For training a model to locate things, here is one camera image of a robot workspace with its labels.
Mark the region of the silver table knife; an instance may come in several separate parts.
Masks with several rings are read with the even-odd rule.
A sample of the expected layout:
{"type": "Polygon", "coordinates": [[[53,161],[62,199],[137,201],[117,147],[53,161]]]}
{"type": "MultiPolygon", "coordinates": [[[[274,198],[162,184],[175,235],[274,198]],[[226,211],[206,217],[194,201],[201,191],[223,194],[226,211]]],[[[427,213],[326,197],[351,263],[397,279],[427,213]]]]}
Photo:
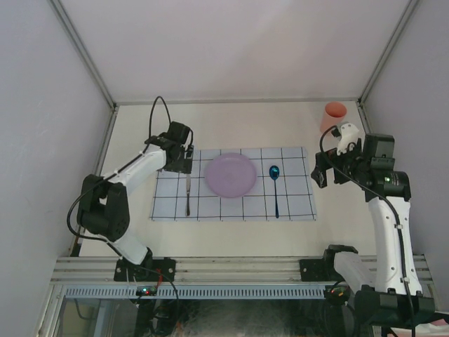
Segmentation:
{"type": "Polygon", "coordinates": [[[191,192],[191,175],[186,175],[186,208],[185,208],[185,215],[186,217],[190,216],[190,192],[191,192]]]}

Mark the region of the blue checkered cloth placemat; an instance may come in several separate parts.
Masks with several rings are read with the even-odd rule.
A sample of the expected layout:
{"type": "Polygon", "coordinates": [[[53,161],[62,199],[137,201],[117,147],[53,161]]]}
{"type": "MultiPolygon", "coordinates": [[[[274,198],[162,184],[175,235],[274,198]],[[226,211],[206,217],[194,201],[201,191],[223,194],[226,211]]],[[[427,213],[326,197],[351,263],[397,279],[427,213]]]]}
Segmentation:
{"type": "Polygon", "coordinates": [[[314,221],[303,147],[197,150],[190,175],[156,176],[153,221],[314,221]]]}

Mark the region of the blue metallic spoon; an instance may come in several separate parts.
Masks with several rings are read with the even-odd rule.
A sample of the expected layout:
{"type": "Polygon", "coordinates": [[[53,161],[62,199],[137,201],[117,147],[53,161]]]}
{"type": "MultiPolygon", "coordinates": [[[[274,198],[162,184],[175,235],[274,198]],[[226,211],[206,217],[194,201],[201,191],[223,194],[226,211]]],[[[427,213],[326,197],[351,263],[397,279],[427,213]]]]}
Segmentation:
{"type": "Polygon", "coordinates": [[[278,197],[277,197],[277,186],[276,181],[280,176],[280,170],[279,167],[276,165],[273,165],[269,168],[269,177],[274,182],[274,204],[275,204],[275,217],[279,218],[279,203],[278,203],[278,197]]]}

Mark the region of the purple plastic plate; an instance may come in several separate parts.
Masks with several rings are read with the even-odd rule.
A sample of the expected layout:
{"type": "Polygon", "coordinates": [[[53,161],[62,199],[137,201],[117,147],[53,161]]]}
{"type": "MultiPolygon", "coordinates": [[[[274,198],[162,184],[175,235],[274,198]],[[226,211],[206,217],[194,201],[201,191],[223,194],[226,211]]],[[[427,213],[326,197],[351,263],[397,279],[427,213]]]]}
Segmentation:
{"type": "Polygon", "coordinates": [[[228,199],[248,194],[257,180],[255,165],[247,156],[237,153],[221,154],[206,165],[205,180],[209,189],[228,199]]]}

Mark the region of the pink plastic cup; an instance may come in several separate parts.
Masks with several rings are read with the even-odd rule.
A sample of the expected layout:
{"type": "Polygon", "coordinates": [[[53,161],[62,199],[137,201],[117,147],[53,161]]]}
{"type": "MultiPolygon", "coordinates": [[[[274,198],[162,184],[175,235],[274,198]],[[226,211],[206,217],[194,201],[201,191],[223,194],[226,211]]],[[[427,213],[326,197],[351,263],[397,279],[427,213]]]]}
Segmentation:
{"type": "Polygon", "coordinates": [[[331,126],[339,124],[344,120],[347,108],[340,102],[330,102],[325,106],[320,125],[320,132],[325,132],[331,126]]]}

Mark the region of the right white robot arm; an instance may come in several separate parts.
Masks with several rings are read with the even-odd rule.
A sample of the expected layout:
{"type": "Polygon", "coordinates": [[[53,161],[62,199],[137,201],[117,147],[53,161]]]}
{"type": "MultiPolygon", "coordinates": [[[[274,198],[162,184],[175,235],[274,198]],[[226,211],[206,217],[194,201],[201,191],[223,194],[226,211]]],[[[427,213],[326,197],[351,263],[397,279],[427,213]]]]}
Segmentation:
{"type": "Polygon", "coordinates": [[[372,275],[356,249],[332,248],[333,256],[322,262],[323,274],[341,277],[354,292],[354,310],[359,323],[414,331],[435,310],[434,300],[423,294],[417,276],[410,238],[410,180],[394,168],[394,137],[369,133],[360,139],[347,127],[328,129],[338,139],[337,147],[316,154],[312,179],[320,188],[334,182],[354,183],[365,193],[373,219],[377,272],[372,275]]]}

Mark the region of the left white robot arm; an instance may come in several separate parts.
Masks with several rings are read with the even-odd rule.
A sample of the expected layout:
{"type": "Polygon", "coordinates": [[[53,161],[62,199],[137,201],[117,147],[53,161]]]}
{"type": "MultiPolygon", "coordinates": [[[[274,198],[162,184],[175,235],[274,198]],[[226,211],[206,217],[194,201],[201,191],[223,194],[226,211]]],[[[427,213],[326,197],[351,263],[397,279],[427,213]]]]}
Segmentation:
{"type": "Polygon", "coordinates": [[[150,136],[139,154],[108,176],[84,178],[78,206],[77,224],[93,234],[92,240],[110,246],[127,260],[129,272],[137,280],[149,279],[154,271],[153,253],[130,228],[128,197],[150,175],[159,170],[189,175],[193,162],[193,130],[172,121],[168,130],[150,136]]]}

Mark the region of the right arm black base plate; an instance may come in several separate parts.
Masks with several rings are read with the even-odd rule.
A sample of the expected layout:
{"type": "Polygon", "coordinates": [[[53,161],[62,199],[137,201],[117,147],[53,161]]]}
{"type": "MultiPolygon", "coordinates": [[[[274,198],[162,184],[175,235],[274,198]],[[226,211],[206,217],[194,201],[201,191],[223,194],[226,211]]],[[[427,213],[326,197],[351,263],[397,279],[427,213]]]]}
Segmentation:
{"type": "Polygon", "coordinates": [[[330,274],[323,258],[306,258],[299,260],[300,276],[303,282],[330,282],[330,274]]]}

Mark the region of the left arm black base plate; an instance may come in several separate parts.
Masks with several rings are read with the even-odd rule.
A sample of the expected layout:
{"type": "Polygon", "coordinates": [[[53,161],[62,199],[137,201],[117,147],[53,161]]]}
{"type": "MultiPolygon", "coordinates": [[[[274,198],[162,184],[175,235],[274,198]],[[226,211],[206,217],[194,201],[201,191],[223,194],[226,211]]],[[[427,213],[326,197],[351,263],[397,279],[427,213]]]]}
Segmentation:
{"type": "Polygon", "coordinates": [[[175,279],[176,261],[172,258],[157,258],[151,266],[134,265],[126,259],[116,262],[115,282],[173,282],[175,279]]]}

